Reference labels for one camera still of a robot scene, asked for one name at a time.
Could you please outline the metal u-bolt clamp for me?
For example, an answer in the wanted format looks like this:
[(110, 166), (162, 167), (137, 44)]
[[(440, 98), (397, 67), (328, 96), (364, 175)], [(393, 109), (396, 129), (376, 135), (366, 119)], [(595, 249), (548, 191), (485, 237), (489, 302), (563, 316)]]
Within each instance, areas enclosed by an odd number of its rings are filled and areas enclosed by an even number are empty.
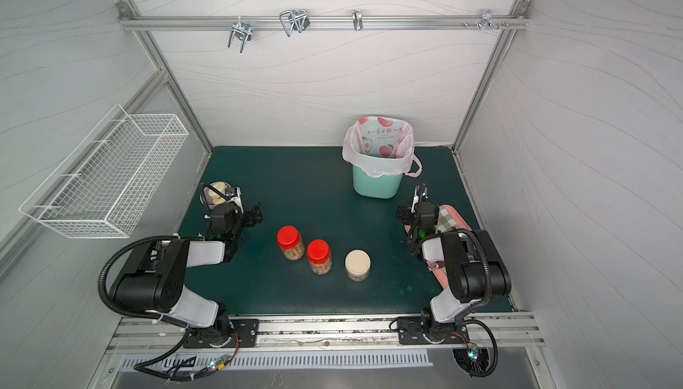
[(253, 28), (249, 24), (238, 21), (231, 26), (231, 33), (229, 34), (228, 47), (230, 48), (234, 43), (239, 43), (239, 52), (243, 53), (245, 45), (250, 42), (253, 37)]

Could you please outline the aluminium crossbar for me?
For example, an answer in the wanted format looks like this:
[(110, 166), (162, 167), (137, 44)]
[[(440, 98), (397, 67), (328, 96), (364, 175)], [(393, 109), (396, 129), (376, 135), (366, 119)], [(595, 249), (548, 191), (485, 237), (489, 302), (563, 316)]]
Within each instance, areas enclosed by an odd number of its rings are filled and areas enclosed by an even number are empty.
[[(438, 31), (468, 30), (463, 22), (475, 22), (481, 15), (474, 16), (363, 16), (361, 31)], [(309, 16), (311, 25), (308, 30), (318, 31), (355, 31), (351, 15)], [(508, 30), (525, 30), (530, 25), (528, 17), (505, 17), (494, 15), (495, 21), (505, 20), (510, 24)], [(238, 21), (249, 24), (256, 32), (282, 32), (283, 26), (278, 16), (245, 17), (132, 17), (121, 18), (119, 24), (131, 32), (180, 32), (180, 31), (229, 31)]]

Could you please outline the white vent strip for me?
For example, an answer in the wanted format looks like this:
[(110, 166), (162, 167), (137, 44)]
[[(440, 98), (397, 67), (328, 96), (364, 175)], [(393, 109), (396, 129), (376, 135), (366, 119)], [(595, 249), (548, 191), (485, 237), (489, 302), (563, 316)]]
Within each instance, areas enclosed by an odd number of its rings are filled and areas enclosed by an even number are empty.
[[(196, 358), (199, 371), (217, 364), (218, 356), (209, 353), (188, 353), (172, 355), (160, 364), (149, 366), (155, 371), (166, 371), (186, 360)], [(147, 360), (144, 355), (126, 356), (119, 368), (123, 372), (134, 371), (134, 366)], [(246, 352), (238, 353), (236, 360), (225, 369), (236, 371), (271, 371), (272, 369), (398, 369), (433, 367), (426, 349), (400, 350), (357, 350), (357, 351), (290, 351), (290, 352)]]

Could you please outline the beige lid glass peanut jar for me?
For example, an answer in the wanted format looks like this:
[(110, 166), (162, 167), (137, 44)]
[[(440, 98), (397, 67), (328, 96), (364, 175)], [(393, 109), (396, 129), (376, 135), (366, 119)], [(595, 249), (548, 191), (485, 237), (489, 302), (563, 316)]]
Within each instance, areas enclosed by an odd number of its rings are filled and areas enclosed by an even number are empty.
[(345, 270), (350, 280), (363, 282), (366, 280), (371, 269), (371, 259), (364, 250), (352, 250), (345, 257)]

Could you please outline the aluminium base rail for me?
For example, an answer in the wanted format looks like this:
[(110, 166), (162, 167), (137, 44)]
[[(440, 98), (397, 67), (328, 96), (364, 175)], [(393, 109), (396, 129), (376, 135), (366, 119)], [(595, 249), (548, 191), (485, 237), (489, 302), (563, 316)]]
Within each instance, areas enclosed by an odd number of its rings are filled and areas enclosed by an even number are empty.
[[(499, 348), (545, 347), (544, 336), (529, 312), (473, 314), (489, 327)], [(479, 347), (491, 346), (489, 334), (475, 324), (445, 332), (443, 341), (423, 335), (419, 314), (403, 321), (396, 314), (262, 315), (231, 318), (240, 349), (249, 351), (398, 349), (408, 346), (464, 348), (462, 337)], [(123, 318), (105, 353), (161, 353), (173, 347), (183, 329), (166, 323)]]

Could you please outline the metal hook clamp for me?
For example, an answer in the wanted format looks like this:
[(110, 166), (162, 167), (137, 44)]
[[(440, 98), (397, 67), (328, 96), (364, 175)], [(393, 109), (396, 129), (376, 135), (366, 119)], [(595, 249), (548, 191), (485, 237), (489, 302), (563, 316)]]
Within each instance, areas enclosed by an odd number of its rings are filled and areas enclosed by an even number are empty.
[(285, 10), (279, 14), (279, 21), (287, 37), (291, 37), (293, 32), (302, 33), (311, 25), (306, 10)]

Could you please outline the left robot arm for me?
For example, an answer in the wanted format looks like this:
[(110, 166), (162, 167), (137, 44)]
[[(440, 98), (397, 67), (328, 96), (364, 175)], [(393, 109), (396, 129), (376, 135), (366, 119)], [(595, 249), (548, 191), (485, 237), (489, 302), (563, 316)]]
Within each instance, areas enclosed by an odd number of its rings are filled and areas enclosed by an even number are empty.
[(254, 347), (259, 321), (232, 319), (227, 307), (187, 288), (187, 270), (229, 263), (242, 232), (263, 221), (261, 207), (243, 211), (234, 202), (210, 209), (209, 237), (151, 236), (115, 253), (101, 270), (97, 289), (108, 309), (122, 316), (168, 323), (185, 330), (183, 347)]

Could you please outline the grey bowl with buns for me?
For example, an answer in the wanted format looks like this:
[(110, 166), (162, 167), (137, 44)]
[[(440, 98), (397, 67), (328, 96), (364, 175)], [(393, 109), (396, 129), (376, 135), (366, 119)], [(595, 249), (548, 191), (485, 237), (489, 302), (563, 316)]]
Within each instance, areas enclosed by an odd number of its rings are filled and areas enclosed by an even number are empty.
[(224, 181), (213, 182), (209, 185), (203, 184), (200, 192), (200, 200), (208, 209), (223, 204), (231, 198), (232, 186)]

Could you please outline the metal bracket clamp right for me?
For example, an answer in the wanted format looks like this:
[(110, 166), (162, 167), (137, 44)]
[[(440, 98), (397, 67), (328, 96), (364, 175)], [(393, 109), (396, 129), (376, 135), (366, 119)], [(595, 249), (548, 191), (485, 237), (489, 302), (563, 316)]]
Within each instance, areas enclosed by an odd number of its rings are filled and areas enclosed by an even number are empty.
[(469, 23), (469, 22), (463, 22), (462, 26), (465, 29), (471, 30), (471, 29), (477, 29), (478, 31), (487, 31), (487, 30), (494, 30), (494, 31), (501, 31), (501, 30), (508, 30), (510, 28), (510, 24), (506, 22), (505, 20), (503, 21), (495, 21), (494, 20), (494, 14), (491, 10), (485, 10), (478, 21)]

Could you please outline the pink tray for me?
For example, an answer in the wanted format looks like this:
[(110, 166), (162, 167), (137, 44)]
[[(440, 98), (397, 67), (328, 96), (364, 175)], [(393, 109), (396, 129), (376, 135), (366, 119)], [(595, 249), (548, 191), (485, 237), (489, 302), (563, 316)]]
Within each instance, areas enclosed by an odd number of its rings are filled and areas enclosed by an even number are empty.
[[(411, 230), (412, 211), (410, 206), (399, 206), (397, 212), (398, 219), (404, 225), (407, 233)], [(435, 231), (437, 234), (455, 232), (456, 229), (471, 230), (467, 222), (462, 218), (458, 211), (450, 205), (440, 205), (439, 214), (437, 214), (437, 225)], [(468, 259), (473, 259), (476, 250), (471, 240), (464, 234), (460, 234), (462, 241), (462, 248), (464, 249)], [(442, 261), (434, 262), (427, 261), (427, 266), (430, 272), (435, 276), (440, 286), (446, 289), (448, 286), (448, 273), (446, 272), (446, 265)]]

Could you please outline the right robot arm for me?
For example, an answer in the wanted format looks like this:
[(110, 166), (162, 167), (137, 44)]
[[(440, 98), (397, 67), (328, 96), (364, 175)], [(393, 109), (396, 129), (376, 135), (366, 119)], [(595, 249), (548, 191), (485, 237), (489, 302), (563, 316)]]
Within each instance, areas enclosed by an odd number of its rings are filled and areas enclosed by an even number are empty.
[(496, 298), (509, 296), (512, 278), (486, 230), (475, 230), (450, 205), (437, 205), (425, 184), (414, 188), (412, 201), (400, 205), (398, 219), (407, 232), (407, 250), (428, 266), (442, 287), (421, 312), (417, 329), (428, 343), (466, 334), (468, 316)]

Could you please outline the red lid peanut jar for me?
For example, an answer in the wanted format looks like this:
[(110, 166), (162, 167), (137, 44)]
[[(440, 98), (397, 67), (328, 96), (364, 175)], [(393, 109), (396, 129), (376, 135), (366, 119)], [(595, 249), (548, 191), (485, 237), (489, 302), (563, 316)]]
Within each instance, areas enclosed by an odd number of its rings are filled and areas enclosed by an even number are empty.
[(286, 259), (297, 261), (305, 254), (305, 246), (303, 244), (300, 232), (291, 225), (282, 227), (277, 233), (277, 245)]
[(315, 275), (325, 275), (332, 269), (332, 251), (326, 241), (312, 241), (307, 248), (307, 259)]

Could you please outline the green checkered cloth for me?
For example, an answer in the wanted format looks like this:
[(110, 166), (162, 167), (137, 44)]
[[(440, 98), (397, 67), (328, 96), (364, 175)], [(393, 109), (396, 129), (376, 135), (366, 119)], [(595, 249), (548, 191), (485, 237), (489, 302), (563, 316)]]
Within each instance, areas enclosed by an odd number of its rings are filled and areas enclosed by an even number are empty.
[(471, 228), (455, 210), (455, 208), (450, 205), (439, 206), (439, 214), (437, 216), (435, 231), (437, 233), (448, 233), (453, 232), (456, 229), (470, 230)]

